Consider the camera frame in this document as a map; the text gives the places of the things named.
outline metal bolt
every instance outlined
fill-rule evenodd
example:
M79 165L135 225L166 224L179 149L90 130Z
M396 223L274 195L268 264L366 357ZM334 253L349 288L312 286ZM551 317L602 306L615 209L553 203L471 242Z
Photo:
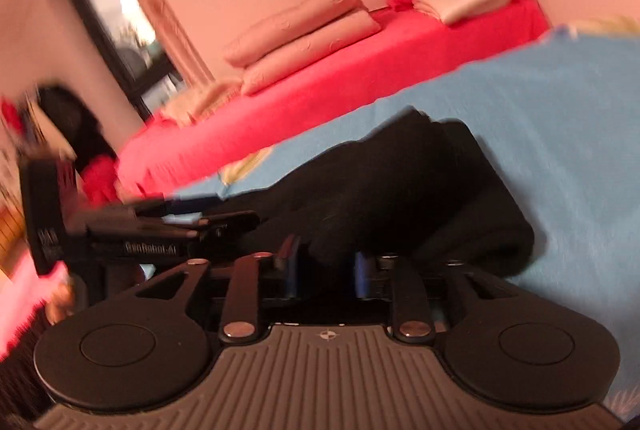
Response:
M255 333L255 327L249 322L229 322L223 331L229 338L246 338Z
M431 332L431 326L426 322L410 320L400 326L400 332L407 338L422 338Z

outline mattress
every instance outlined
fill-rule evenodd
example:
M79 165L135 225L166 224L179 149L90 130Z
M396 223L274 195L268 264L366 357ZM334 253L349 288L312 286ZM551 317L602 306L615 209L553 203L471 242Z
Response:
M120 153L118 176L137 195L169 194L244 158L417 82L523 45L548 25L535 0L447 27L414 10L382 10L383 30L198 125L152 120Z
M281 143L244 181L179 195L266 187L327 148L369 133L407 105L459 118L476 135L536 232L513 281L590 316L622 363L606 404L640 412L640 40L554 38L469 64Z

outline window frame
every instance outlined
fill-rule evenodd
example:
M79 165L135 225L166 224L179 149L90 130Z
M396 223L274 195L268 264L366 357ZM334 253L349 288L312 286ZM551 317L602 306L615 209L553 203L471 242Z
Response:
M177 73L174 64L163 51L153 59L152 64L142 74L134 77L118 55L111 36L105 31L91 2L89 0L71 0L71 2L116 82L140 117L146 120L151 115L151 111L146 106L143 95L164 77Z

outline black robotic device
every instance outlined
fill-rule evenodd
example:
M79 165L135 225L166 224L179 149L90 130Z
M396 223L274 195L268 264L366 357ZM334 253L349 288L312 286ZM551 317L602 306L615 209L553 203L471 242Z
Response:
M22 176L51 164L27 162ZM69 164L55 165L53 187L65 203L73 194L58 177ZM34 219L30 197L37 247L52 225ZM93 232L84 244L73 237L86 251L75 259L117 262L113 251L92 253L101 248ZM44 334L35 365L57 404L38 428L621 426L600 404L618 346L583 315L463 263L420 274L397 255L357 255L350 291L303 299L294 235L276 255L226 263L217 245L183 254L175 267Z
M86 284L90 305L108 296L108 272L124 264L166 269L204 254L228 262L235 256L234 240L260 221L254 212L208 216L219 197L158 198L94 209L78 193L73 163L49 156L21 161L20 188L37 274L48 275L64 261ZM163 219L191 213L203 214L194 222Z

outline black cloth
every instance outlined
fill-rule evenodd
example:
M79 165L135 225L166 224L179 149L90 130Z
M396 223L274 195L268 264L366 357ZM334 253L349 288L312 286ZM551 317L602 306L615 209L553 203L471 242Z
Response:
M21 331L17 344L0 362L0 419L17 415L34 420L51 407L33 363L36 343L49 327L45 309L40 307Z
M640 415L637 415L627 424L625 424L620 430L640 430Z
M99 155L116 159L116 153L102 136L100 123L87 106L65 86L38 86L38 105L76 153L79 173Z
M243 210L261 223L239 250L276 251L299 235L303 269L320 287L348 280L357 251L408 255L418 267L455 259L510 275L526 265L534 242L466 125L415 109L212 213Z

